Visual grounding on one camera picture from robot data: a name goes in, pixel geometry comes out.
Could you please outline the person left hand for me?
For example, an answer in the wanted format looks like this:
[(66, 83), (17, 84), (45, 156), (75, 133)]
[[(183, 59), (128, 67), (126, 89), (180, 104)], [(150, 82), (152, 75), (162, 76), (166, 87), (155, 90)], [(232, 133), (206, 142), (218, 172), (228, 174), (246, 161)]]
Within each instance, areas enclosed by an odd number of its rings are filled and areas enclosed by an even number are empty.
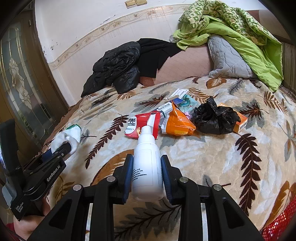
[(15, 233), (21, 238), (27, 240), (30, 235), (34, 232), (37, 226), (41, 223), (41, 221), (45, 218), (45, 216), (51, 211), (51, 208), (46, 200), (46, 198), (42, 199), (42, 210), (43, 216), (27, 216), (24, 217), (21, 221), (18, 221), (14, 217), (14, 229)]

